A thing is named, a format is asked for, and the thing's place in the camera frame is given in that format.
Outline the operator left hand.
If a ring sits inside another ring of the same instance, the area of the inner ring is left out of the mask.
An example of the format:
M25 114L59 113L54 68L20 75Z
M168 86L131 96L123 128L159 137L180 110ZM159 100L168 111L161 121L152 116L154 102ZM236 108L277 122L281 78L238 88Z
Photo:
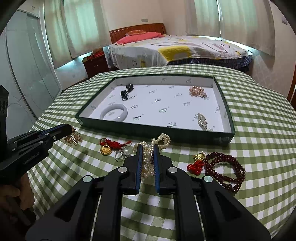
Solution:
M1 208L12 211L13 208L9 203L9 198L15 197L20 199L20 209L26 210L33 206L35 198L27 173L25 173L20 179L20 188L11 185L1 186Z

